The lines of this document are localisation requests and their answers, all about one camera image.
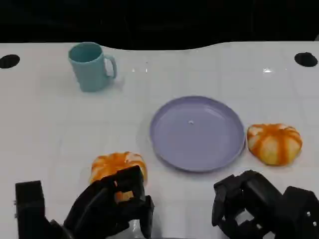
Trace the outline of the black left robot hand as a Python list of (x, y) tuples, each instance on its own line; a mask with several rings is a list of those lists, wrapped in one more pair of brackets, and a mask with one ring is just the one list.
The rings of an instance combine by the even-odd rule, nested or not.
[(151, 238), (154, 203), (145, 194), (139, 166), (118, 171), (88, 186), (74, 202), (63, 225), (74, 239), (105, 239), (139, 220), (144, 238)]

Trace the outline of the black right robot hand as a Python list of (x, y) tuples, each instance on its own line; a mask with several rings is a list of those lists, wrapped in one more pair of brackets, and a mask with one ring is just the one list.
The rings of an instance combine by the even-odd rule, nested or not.
[(262, 174), (247, 170), (214, 184), (211, 222), (230, 239), (261, 239), (275, 225), (281, 192)]

